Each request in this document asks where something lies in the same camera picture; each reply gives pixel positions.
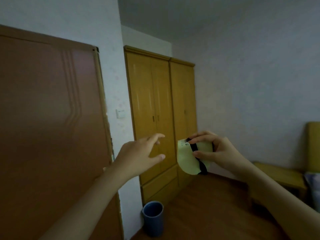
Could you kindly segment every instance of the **blue cup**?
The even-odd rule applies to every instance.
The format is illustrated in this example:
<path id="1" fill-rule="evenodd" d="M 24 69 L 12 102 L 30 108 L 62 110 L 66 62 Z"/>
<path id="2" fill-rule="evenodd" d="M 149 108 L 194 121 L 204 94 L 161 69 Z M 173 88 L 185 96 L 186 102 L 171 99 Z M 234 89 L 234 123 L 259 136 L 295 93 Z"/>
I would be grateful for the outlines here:
<path id="1" fill-rule="evenodd" d="M 150 237 L 160 237 L 163 233 L 163 205 L 159 201 L 150 201 L 142 209 L 143 229 Z"/>

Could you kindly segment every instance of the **left hand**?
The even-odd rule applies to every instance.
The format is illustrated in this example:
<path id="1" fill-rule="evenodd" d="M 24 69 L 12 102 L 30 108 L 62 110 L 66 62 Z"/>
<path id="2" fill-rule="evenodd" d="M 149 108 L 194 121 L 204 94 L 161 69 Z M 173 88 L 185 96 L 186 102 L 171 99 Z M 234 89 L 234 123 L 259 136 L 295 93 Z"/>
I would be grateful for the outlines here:
<path id="1" fill-rule="evenodd" d="M 163 138 L 163 134 L 154 134 L 137 141 L 129 141 L 122 146 L 113 165 L 121 168 L 122 173 L 128 177 L 128 180 L 142 174 L 152 166 L 158 164 L 165 159 L 164 154 L 150 158 L 149 154 L 153 145 L 160 144 L 159 138 Z"/>

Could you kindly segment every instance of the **wall switch plate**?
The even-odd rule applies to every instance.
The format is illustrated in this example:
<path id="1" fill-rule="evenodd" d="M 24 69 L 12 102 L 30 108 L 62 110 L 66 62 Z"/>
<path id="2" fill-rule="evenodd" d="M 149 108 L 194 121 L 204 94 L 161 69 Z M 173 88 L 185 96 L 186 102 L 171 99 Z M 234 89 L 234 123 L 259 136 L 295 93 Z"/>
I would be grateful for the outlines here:
<path id="1" fill-rule="evenodd" d="M 115 112 L 117 113 L 117 119 L 126 117 L 126 112 L 124 111 L 124 109 L 122 110 L 116 109 Z"/>

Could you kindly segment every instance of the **black tape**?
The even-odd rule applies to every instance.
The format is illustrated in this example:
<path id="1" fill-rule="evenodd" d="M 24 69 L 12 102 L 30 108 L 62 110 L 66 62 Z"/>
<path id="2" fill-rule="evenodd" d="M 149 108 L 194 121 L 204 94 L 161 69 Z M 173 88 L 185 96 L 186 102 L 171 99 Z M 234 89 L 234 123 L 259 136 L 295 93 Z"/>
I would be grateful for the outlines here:
<path id="1" fill-rule="evenodd" d="M 193 152 L 198 150 L 198 147 L 197 147 L 197 144 L 196 144 L 196 143 L 190 144 L 190 146 L 191 146 L 191 149 L 192 149 Z M 199 167 L 200 167 L 200 170 L 201 170 L 201 172 L 198 173 L 198 174 L 207 175 L 207 174 L 208 174 L 208 171 L 207 171 L 207 168 L 206 168 L 205 164 L 204 164 L 202 161 L 200 161 L 200 159 L 197 158 L 197 157 L 196 157 L 196 160 L 198 160 L 198 162 L 199 162 Z"/>

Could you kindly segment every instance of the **white wall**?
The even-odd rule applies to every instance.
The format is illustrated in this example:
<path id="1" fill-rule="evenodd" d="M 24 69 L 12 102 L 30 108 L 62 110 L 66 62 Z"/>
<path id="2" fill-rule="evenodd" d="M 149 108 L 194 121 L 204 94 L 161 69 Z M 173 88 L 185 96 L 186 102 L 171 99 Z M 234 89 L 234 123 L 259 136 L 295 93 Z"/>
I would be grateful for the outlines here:
<path id="1" fill-rule="evenodd" d="M 198 129 L 251 161 L 303 169 L 305 124 L 320 120 L 319 10 L 320 0 L 268 0 L 174 42 L 174 57 L 196 64 Z"/>
<path id="2" fill-rule="evenodd" d="M 1 0 L 0 24 L 98 46 L 115 155 L 134 139 L 117 0 Z M 116 118 L 117 108 L 126 118 Z M 119 195 L 129 239 L 142 226 L 138 177 Z"/>
<path id="3" fill-rule="evenodd" d="M 172 44 L 165 40 L 139 32 L 132 28 L 121 26 L 123 45 L 158 53 L 164 56 L 172 56 Z"/>

